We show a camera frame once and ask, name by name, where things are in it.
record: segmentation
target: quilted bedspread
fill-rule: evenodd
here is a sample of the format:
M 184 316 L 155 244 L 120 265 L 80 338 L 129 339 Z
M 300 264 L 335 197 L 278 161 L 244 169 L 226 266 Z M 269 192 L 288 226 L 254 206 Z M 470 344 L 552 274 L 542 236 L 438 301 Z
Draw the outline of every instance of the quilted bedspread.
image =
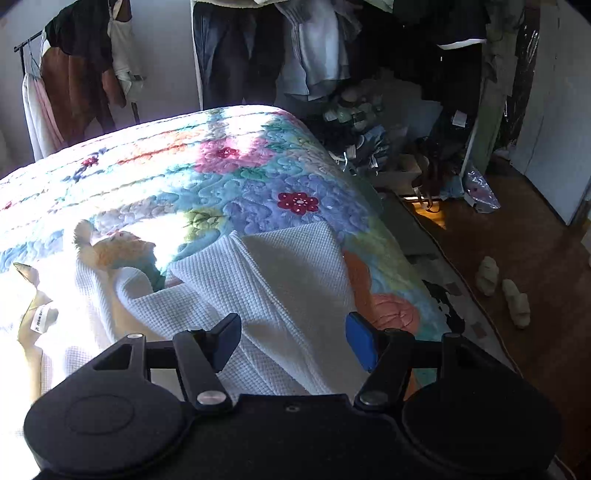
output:
M 163 272 L 234 230 L 325 220 L 362 314 L 421 339 L 449 331 L 350 177 L 277 108 L 234 106 L 139 125 L 17 170 L 0 182 L 0 272 L 60 252 L 64 229 L 81 219 L 99 236 L 125 230 L 155 243 Z

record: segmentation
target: clothing rack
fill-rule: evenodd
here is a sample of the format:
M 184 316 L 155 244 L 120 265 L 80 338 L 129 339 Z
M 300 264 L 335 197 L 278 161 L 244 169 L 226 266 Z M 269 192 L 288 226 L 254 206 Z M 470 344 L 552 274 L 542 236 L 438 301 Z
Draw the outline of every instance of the clothing rack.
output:
M 40 37 L 42 33 L 43 33 L 43 30 L 41 30 L 40 32 L 37 32 L 28 40 L 26 40 L 26 41 L 22 42 L 20 45 L 14 47 L 14 53 L 16 53 L 18 51 L 21 53 L 21 67 L 22 67 L 22 76 L 23 77 L 25 76 L 27 71 L 25 70 L 25 55 L 22 52 L 22 49 L 25 48 L 27 45 L 29 45 L 29 43 L 32 42 L 33 40 L 35 40 L 37 37 Z
M 27 73 L 27 70 L 25 68 L 25 54 L 23 53 L 22 50 L 27 45 L 30 45 L 30 43 L 33 40 L 35 40 L 37 37 L 40 37 L 42 33 L 43 33 L 43 30 L 41 30 L 40 32 L 37 32 L 31 38 L 29 38 L 28 40 L 25 40 L 20 45 L 17 45 L 16 47 L 14 47 L 14 53 L 19 52 L 20 55 L 21 55 L 21 67 L 22 67 L 22 76 L 23 77 Z M 135 124 L 136 125 L 139 125 L 141 122 L 139 121 L 139 113 L 138 113 L 138 104 L 137 103 L 131 102 L 131 111 L 134 113 Z

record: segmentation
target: beige slipper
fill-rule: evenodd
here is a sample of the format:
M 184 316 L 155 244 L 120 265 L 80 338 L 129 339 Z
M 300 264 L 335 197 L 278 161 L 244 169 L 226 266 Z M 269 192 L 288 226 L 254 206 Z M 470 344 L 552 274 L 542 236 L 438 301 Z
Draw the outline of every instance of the beige slipper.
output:
M 530 324 L 530 302 L 525 293 L 520 293 L 513 280 L 503 280 L 503 293 L 509 305 L 511 320 L 517 328 L 524 329 Z
M 492 297 L 498 283 L 499 267 L 493 258 L 485 257 L 476 272 L 476 287 L 487 297 Z

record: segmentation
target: wooden floor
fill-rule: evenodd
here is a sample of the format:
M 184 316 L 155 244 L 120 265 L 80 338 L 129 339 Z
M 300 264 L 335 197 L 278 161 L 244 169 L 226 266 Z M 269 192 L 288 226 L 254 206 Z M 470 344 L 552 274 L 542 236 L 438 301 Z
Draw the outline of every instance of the wooden floor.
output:
M 501 278 L 528 294 L 531 325 L 525 331 L 511 323 L 500 288 L 492 298 L 477 296 L 526 379 L 562 413 L 560 457 L 584 469 L 591 453 L 591 268 L 582 230 L 566 227 L 506 162 L 491 170 L 487 179 L 499 211 L 483 215 L 455 200 L 442 202 L 438 214 L 417 205 L 418 217 L 474 292 L 476 270 L 488 255 Z

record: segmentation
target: clothing label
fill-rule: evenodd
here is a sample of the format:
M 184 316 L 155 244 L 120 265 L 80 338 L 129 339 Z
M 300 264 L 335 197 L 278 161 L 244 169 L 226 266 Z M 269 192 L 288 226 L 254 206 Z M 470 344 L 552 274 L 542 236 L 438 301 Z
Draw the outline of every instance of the clothing label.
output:
M 41 305 L 35 311 L 33 321 L 31 322 L 31 330 L 37 333 L 45 333 L 47 331 L 47 314 L 52 306 L 53 302 L 48 303 L 47 305 Z
M 468 115 L 464 112 L 456 110 L 456 114 L 453 116 L 452 123 L 456 127 L 466 128 L 467 121 L 468 121 Z

